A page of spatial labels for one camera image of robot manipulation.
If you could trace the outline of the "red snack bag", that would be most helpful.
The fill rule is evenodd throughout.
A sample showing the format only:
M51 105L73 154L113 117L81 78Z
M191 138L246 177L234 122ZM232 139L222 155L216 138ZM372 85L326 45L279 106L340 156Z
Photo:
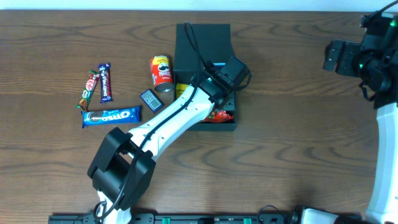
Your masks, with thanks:
M209 123L225 123L227 121L232 121L234 119L234 115L230 111L213 111L211 112L203 122Z

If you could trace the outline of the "yellow snack bag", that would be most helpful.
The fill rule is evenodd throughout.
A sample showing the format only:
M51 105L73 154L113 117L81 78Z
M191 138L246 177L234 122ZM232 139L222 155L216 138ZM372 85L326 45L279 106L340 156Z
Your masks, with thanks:
M175 86L175 96L176 96L176 98L179 98L183 94L183 92L186 90L186 88L188 86L189 85L187 85L187 84L177 83L176 86Z

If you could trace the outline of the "black gift box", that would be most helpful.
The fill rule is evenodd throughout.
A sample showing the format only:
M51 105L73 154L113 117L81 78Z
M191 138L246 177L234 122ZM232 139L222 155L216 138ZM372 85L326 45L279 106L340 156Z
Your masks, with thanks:
M174 83L190 84L198 67L205 70L204 63L219 70L234 55L229 24L193 24L192 29L176 25L176 45L173 62ZM198 62L197 53L190 41L195 36L202 61Z

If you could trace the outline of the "red Pringles can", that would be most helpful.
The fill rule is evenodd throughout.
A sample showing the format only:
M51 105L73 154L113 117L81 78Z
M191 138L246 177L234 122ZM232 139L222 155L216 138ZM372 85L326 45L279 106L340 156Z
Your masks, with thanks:
M150 60L150 70L155 91L167 92L174 88L170 69L170 60L165 55L158 55Z

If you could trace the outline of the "blue Oreo cookie pack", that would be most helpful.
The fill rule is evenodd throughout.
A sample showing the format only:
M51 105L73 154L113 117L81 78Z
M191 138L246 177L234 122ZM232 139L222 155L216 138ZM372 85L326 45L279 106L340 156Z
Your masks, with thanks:
M82 111L82 128L107 124L140 123L141 108L123 108L116 110Z

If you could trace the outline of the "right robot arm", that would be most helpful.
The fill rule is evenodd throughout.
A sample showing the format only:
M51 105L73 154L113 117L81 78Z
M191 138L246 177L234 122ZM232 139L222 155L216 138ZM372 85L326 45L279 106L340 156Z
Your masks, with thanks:
M361 27L361 42L332 40L326 46L323 69L359 78L364 99L374 104L379 148L366 219L397 223L397 16L376 11L362 16Z

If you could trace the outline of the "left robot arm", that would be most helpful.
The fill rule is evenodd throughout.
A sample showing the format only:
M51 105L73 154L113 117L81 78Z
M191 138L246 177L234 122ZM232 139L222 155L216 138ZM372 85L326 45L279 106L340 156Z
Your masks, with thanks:
M101 199L94 208L95 223L129 223L130 209L147 190L160 155L250 79L248 66L235 56L220 69L207 63L180 97L150 121L126 133L112 129L87 172Z

